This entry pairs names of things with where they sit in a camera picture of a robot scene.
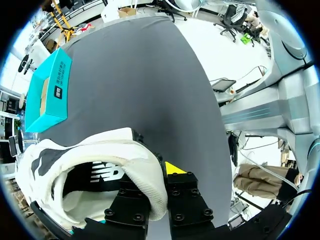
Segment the yellow label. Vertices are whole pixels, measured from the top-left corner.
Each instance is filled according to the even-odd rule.
[[[165,170],[166,170],[166,174],[173,174],[173,173],[177,173],[177,174],[186,174],[186,171],[181,170],[180,168],[172,165],[171,163],[165,161]]]

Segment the teal shoe box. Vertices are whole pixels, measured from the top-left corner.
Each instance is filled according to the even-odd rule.
[[[68,118],[68,83],[72,59],[61,49],[53,52],[33,73],[26,99],[25,129],[41,133]],[[40,114],[47,81],[44,112]]]

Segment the office chair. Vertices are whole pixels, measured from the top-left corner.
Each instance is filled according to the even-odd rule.
[[[254,41],[257,41],[258,43],[260,43],[260,33],[262,32],[263,28],[262,27],[258,27],[254,30],[251,30],[249,32],[250,36],[252,37],[251,38],[251,42],[252,42],[252,47],[255,46],[255,42]]]
[[[178,15],[180,17],[183,17],[183,20],[187,21],[188,19],[183,16],[181,13],[178,12],[178,10],[174,9],[173,7],[171,7],[166,1],[162,0],[162,1],[158,1],[158,5],[162,8],[158,10],[158,13],[166,13],[169,14],[172,17],[172,22],[174,23],[175,20],[175,15]]]
[[[219,24],[219,23],[213,24],[214,26],[219,25],[219,26],[225,28],[222,32],[220,32],[220,35],[222,35],[224,32],[229,32],[233,37],[234,43],[236,42],[236,33],[234,31],[232,31],[232,29],[235,29],[235,30],[241,29],[241,27],[247,17],[247,13],[245,12],[243,14],[243,16],[238,21],[232,22],[231,17],[236,14],[236,10],[237,10],[237,7],[235,5],[229,5],[228,9],[226,10],[225,15],[223,16],[222,24]]]

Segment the screw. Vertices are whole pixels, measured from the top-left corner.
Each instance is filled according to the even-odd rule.
[[[133,220],[135,221],[142,221],[144,219],[144,216],[140,213],[137,213],[134,215]]]
[[[179,196],[179,195],[180,195],[180,192],[179,192],[179,191],[173,191],[173,192],[172,192],[172,195],[173,195],[173,196]]]
[[[185,216],[183,214],[176,214],[174,217],[174,220],[176,221],[182,221],[183,219],[185,219]]]
[[[270,228],[269,228],[268,226],[264,226],[264,227],[263,227],[263,232],[264,232],[265,234],[270,233]]]
[[[260,223],[260,218],[255,218],[254,220],[253,220],[253,222],[255,223],[255,224],[258,224],[258,223]]]
[[[199,193],[199,189],[198,188],[194,188],[194,189],[191,190],[191,193],[198,194]]]
[[[212,209],[210,209],[210,208],[207,208],[207,209],[205,209],[205,210],[203,211],[203,214],[204,214],[205,216],[212,216],[213,213],[214,213],[214,211],[212,211]]]
[[[106,216],[113,216],[113,215],[115,215],[115,212],[112,211],[112,209],[108,208],[108,209],[104,210],[104,214]]]

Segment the gray tabletop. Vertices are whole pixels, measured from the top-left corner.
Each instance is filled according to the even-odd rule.
[[[194,172],[214,225],[226,224],[232,176],[225,128],[205,71],[171,20],[122,18],[63,48],[72,58],[68,118],[40,138],[70,146],[130,127],[165,161]],[[149,223],[147,239],[171,239],[168,215]]]

